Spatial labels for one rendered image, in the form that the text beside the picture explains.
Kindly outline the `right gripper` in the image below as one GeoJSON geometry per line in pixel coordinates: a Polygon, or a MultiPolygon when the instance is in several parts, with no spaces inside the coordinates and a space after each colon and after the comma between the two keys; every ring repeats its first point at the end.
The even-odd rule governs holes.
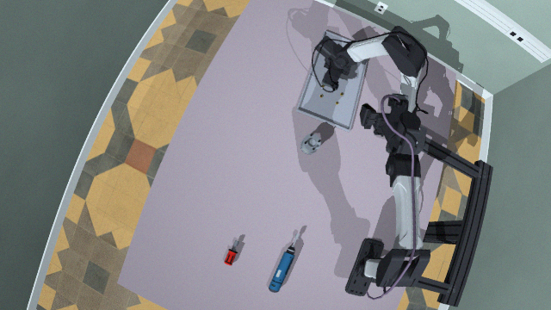
{"type": "MultiPolygon", "coordinates": [[[[337,68],[335,68],[335,67],[333,66],[332,60],[331,60],[330,58],[325,59],[324,68],[327,68],[327,69],[328,69],[329,66],[331,66],[334,70],[337,70],[337,68]]],[[[348,66],[347,68],[342,69],[342,70],[341,70],[341,71],[342,71],[342,74],[348,76],[348,75],[349,75],[349,72],[350,72],[350,68],[351,68],[351,66],[348,66]]]]}

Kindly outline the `red-handled screwdriver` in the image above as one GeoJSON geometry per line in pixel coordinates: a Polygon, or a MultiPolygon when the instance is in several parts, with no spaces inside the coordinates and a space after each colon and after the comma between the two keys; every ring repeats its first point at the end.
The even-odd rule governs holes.
{"type": "Polygon", "coordinates": [[[236,256],[236,254],[238,254],[238,253],[235,251],[235,250],[236,250],[235,248],[236,248],[236,246],[238,246],[238,243],[239,243],[239,242],[238,242],[237,240],[235,240],[235,242],[234,242],[234,247],[233,247],[232,249],[229,249],[229,252],[228,252],[228,254],[227,254],[227,256],[226,256],[226,260],[225,260],[225,262],[224,262],[225,264],[232,265],[232,262],[233,262],[233,260],[234,260],[234,258],[235,258],[235,256],[236,256]]]}

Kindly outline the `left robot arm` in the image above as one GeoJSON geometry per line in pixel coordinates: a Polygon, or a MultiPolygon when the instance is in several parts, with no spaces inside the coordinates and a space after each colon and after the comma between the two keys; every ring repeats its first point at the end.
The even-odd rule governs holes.
{"type": "Polygon", "coordinates": [[[369,239],[365,241],[347,288],[347,292],[354,295],[364,296],[373,278],[377,287],[392,287],[409,262],[404,261],[405,257],[410,257],[412,251],[415,251],[413,257],[416,258],[412,260],[410,267],[395,287],[415,287],[430,261],[430,250],[424,250],[419,225],[418,195],[421,167],[415,152],[421,120],[414,113],[408,112],[407,95],[394,93],[392,95],[397,96],[401,102],[388,98],[391,113],[387,119],[389,123],[398,122],[396,131],[412,143],[415,158],[414,185],[412,185],[410,145],[395,134],[389,141],[391,152],[386,163],[386,173],[390,176],[390,187],[393,188],[396,204],[396,234],[393,249],[384,258],[379,258],[384,245],[369,239]],[[365,251],[367,251],[366,254],[365,251]]]}

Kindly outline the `blue screwdriver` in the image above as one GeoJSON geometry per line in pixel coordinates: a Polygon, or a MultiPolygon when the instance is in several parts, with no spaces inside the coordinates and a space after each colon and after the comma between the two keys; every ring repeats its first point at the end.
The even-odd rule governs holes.
{"type": "Polygon", "coordinates": [[[299,239],[299,236],[300,234],[296,233],[295,235],[295,241],[293,243],[293,245],[291,245],[287,251],[285,251],[283,253],[283,256],[282,256],[282,259],[276,269],[276,272],[273,276],[273,279],[269,285],[269,291],[273,292],[273,293],[277,293],[281,286],[282,286],[282,283],[288,273],[288,270],[291,266],[291,263],[293,262],[294,260],[294,253],[295,253],[295,249],[294,249],[294,244],[296,242],[297,239],[299,239]]]}

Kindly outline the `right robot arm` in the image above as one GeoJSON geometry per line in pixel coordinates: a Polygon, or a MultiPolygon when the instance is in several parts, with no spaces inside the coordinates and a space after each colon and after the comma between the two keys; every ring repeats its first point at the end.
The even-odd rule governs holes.
{"type": "MultiPolygon", "coordinates": [[[[350,65],[356,65],[357,62],[365,59],[390,55],[393,62],[402,72],[399,72],[399,93],[409,96],[408,111],[417,115],[418,104],[416,105],[415,103],[418,92],[418,81],[422,68],[424,67],[425,57],[427,57],[427,50],[401,26],[394,27],[393,30],[389,34],[388,33],[389,32],[368,40],[347,43],[344,47],[333,40],[329,40],[330,37],[326,36],[323,40],[327,41],[322,42],[322,40],[322,44],[319,45],[316,50],[326,59],[333,59],[333,66],[339,70],[345,69],[350,65]],[[392,32],[398,33],[391,34],[392,32]],[[406,36],[406,34],[411,36],[415,41],[406,36]],[[405,47],[402,46],[402,43],[405,47]]],[[[341,74],[342,71],[334,70],[329,66],[321,84],[337,90],[338,79],[341,74]]]]}

